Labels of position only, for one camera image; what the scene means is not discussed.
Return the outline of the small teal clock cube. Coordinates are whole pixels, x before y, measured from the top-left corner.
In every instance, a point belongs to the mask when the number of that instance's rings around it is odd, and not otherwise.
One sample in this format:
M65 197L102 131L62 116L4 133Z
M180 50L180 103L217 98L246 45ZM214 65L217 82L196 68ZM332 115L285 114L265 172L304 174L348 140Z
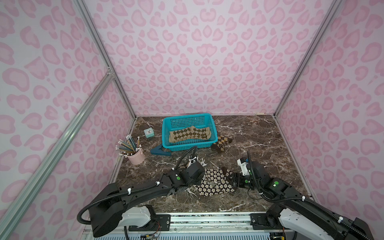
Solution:
M154 132L154 129L153 128L148 128L148 129L145 129L144 130L144 134L145 134L145 137L148 139L148 138L152 138L155 136L155 132Z

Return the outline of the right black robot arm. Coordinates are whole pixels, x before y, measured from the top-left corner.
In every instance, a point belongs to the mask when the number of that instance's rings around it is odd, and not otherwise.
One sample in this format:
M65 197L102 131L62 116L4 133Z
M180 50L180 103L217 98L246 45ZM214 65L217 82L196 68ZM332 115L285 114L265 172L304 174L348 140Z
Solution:
M234 188L257 191L272 205L262 217L252 217L253 226L289 229L311 240L372 240L368 224L339 215L301 194L288 182L274 177L250 156L237 161L241 173L228 176Z

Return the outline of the dark brown argyle sock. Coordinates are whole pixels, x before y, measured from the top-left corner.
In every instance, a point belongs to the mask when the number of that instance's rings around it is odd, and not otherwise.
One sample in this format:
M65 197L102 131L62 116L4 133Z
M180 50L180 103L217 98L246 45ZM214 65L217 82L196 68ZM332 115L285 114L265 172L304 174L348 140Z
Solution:
M218 136L218 141L211 145L211 149L217 151L218 153L223 153L225 151L225 147L227 147L232 142L233 139L231 138Z

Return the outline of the bundle of pencils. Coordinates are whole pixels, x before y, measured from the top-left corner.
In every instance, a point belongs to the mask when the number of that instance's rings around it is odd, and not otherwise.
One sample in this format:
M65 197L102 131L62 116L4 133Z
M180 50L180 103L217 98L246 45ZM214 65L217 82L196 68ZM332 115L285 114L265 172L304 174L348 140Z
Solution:
M118 141L115 150L124 158L131 157L142 150L141 139L140 137L134 139L132 135L127 135L124 140Z

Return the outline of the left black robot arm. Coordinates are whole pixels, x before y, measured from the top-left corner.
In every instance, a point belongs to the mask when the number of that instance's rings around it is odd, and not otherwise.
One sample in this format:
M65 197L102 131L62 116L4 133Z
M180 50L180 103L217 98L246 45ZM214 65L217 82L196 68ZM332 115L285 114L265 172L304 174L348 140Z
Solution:
M99 238L111 233L117 227L144 227L153 225L157 219L152 207L143 204L159 197L168 197L186 191L202 183L205 169L196 159L197 147L184 153L189 163L181 167L185 157L168 172L142 184L118 187L108 184L88 205L77 214L77 221L92 227L93 236Z

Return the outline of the teal plastic basket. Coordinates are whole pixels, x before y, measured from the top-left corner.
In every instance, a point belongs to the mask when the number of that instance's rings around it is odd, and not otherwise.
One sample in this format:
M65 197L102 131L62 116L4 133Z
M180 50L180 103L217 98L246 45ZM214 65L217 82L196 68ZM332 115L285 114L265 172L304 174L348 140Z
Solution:
M210 114L167 117L163 120L162 144L172 152L194 146L209 148L217 141L217 129Z

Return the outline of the daisy sock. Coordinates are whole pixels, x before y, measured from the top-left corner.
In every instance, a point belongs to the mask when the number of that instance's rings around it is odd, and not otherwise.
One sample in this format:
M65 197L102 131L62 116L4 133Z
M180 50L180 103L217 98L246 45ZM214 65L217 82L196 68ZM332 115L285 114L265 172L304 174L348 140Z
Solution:
M232 181L234 172L228 170L226 167L222 167L221 169L222 175L224 176L224 179L227 181Z
M200 186L197 186L200 196L210 197L233 193L235 189L224 179L220 169L205 169L205 175Z

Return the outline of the aluminium front rail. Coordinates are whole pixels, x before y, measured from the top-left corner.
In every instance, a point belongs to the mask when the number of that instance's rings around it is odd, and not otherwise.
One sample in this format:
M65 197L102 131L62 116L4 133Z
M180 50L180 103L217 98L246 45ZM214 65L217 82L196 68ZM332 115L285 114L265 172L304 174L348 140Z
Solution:
M152 228L138 228L150 224ZM262 226L265 212L165 213L151 214L136 207L123 214L123 220L103 240L330 240L331 235L302 215L285 209L275 228Z

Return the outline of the tan argyle sock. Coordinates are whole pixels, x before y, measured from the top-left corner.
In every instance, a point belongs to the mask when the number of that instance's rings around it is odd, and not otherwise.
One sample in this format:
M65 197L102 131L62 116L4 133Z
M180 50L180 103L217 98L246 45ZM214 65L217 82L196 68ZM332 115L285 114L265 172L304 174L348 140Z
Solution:
M195 126L191 126L185 129L171 131L169 142L177 143L186 140L209 140L211 136L212 132L209 127L198 129Z

